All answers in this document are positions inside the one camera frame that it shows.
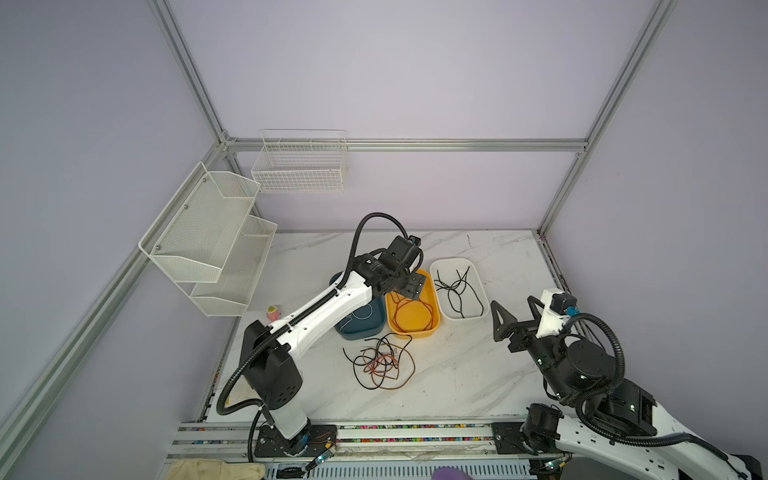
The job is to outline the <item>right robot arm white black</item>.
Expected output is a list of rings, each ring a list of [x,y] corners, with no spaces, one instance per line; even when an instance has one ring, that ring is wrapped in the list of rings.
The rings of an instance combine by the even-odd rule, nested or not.
[[[539,457],[536,476],[558,476],[579,457],[636,479],[762,478],[756,458],[724,452],[629,380],[618,336],[575,297],[551,289],[527,302],[528,321],[490,303],[493,339],[530,356],[550,401],[530,404],[521,422],[492,424],[498,454]]]

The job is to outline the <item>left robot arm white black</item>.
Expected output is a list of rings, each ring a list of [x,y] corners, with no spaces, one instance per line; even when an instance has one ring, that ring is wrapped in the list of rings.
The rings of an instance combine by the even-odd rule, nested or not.
[[[392,223],[399,234],[389,246],[360,253],[362,231],[373,219]],[[356,227],[346,265],[320,294],[268,326],[258,321],[244,333],[240,360],[223,384],[216,413],[231,415],[256,407],[276,430],[291,455],[311,441],[311,422],[298,392],[303,379],[297,361],[344,317],[389,293],[419,298],[426,277],[418,272],[424,260],[422,240],[409,234],[394,216],[365,215]]]

